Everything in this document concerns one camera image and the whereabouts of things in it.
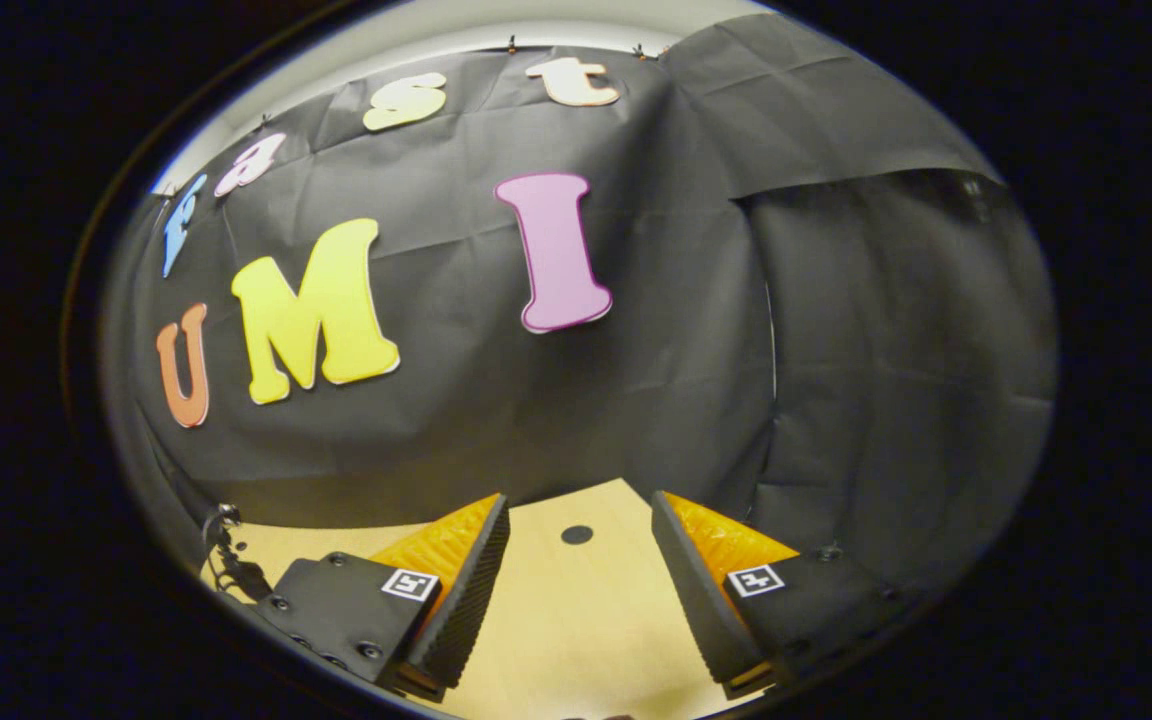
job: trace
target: black dot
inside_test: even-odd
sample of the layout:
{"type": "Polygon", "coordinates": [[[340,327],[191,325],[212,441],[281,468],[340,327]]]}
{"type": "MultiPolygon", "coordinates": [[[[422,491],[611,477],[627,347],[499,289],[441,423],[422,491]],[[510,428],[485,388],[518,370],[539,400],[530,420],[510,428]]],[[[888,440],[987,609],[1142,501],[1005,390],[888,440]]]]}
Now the black dot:
{"type": "Polygon", "coordinates": [[[594,537],[594,530],[589,525],[573,525],[563,530],[563,543],[567,544],[582,544],[589,541],[591,537],[594,537]]]}

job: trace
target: yellow letter m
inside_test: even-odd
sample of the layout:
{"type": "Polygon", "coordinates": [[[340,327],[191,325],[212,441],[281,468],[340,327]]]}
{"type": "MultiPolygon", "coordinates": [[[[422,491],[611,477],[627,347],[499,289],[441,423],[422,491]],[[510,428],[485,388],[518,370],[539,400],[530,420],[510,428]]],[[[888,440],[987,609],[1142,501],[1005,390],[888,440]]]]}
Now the yellow letter m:
{"type": "Polygon", "coordinates": [[[243,309],[252,369],[249,389],[257,406],[291,392],[287,376],[274,365],[274,351],[302,388],[314,387],[319,328],[326,341],[323,377],[328,381],[355,382],[397,367],[397,346],[381,336],[371,304],[367,249],[378,233],[369,218],[325,232],[310,252],[300,295],[267,256],[234,275],[230,290],[243,309]]]}

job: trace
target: foam letter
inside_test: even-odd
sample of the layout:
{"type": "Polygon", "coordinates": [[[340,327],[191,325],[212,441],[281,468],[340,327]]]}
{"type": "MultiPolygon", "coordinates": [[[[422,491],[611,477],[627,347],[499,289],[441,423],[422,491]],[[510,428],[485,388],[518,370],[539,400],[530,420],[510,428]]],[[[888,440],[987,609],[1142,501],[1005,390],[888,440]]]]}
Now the foam letter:
{"type": "Polygon", "coordinates": [[[189,218],[194,217],[194,200],[198,191],[202,190],[202,183],[207,182],[207,176],[198,176],[194,181],[192,185],[189,185],[189,190],[184,194],[184,199],[180,202],[177,209],[175,209],[172,217],[168,218],[168,223],[166,223],[166,229],[164,229],[164,236],[166,240],[166,245],[162,255],[162,276],[168,276],[172,270],[172,264],[175,263],[175,256],[180,252],[180,247],[184,244],[185,229],[184,227],[189,223],[189,218]]]}
{"type": "Polygon", "coordinates": [[[577,202],[589,192],[581,176],[544,173],[507,179],[495,196],[513,205],[522,230],[531,302],[522,325],[547,333],[592,323],[612,310],[612,293],[594,282],[577,202]]]}
{"type": "Polygon", "coordinates": [[[162,370],[162,392],[168,396],[172,416],[184,429],[197,429],[207,418],[207,366],[202,358],[202,319],[207,316],[207,306],[198,302],[184,311],[180,327],[175,323],[166,325],[159,333],[159,367],[162,370]],[[185,355],[189,357],[189,397],[180,392],[180,374],[175,366],[175,338],[184,328],[185,355]]]}
{"type": "Polygon", "coordinates": [[[283,141],[287,141],[287,135],[276,132],[243,150],[243,154],[234,160],[234,169],[225,173],[225,177],[215,183],[215,197],[225,197],[233,188],[251,183],[265,174],[265,170],[274,164],[274,151],[279,145],[283,145],[283,141]]]}
{"type": "Polygon", "coordinates": [[[287,376],[274,366],[274,351],[302,388],[314,387],[319,328],[328,347],[323,361],[328,381],[355,382],[397,367],[397,346],[381,336],[371,304],[367,249],[378,233],[369,218],[325,232],[310,252],[300,296],[267,256],[234,275],[230,290],[243,309],[252,369],[248,391],[257,406],[291,392],[287,376]]]}
{"type": "Polygon", "coordinates": [[[430,118],[447,103],[447,94],[442,90],[435,90],[444,85],[447,85],[447,78],[440,73],[425,73],[391,82],[371,94],[372,108],[362,115],[362,123],[374,132],[430,118]]]}
{"type": "Polygon", "coordinates": [[[621,96],[615,88],[590,85],[591,74],[596,76],[606,71],[602,65],[582,65],[576,58],[560,58],[526,68],[526,76],[544,78],[545,92],[554,103],[579,108],[582,105],[609,105],[621,96]]]}

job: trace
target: wooden floor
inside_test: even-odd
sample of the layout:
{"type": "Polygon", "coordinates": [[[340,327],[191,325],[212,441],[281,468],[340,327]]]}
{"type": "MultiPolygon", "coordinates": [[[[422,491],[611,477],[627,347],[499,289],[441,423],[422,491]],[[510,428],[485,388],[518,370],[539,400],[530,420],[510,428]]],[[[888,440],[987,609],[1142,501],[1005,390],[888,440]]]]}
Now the wooden floor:
{"type": "MultiPolygon", "coordinates": [[[[710,680],[651,520],[649,503],[623,480],[513,507],[508,548],[465,674],[442,703],[426,705],[470,720],[680,720],[759,697],[728,702],[710,680]],[[593,538],[562,541],[573,525],[593,529],[593,538]]],[[[370,556],[419,528],[243,524],[232,533],[247,543],[242,559],[260,562],[273,585],[298,558],[370,556]]],[[[207,569],[204,579],[211,584],[207,569]]]]}

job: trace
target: pink letter i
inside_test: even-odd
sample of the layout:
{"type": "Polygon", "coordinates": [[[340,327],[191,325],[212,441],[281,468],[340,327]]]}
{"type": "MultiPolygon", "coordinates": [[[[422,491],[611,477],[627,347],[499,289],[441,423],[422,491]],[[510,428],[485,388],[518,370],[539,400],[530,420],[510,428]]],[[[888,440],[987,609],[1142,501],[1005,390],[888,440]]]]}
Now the pink letter i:
{"type": "Polygon", "coordinates": [[[612,310],[612,293],[594,282],[577,200],[589,182],[566,173],[507,179],[495,196],[511,205],[522,230],[531,302],[522,309],[522,327],[547,333],[592,323],[612,310]]]}

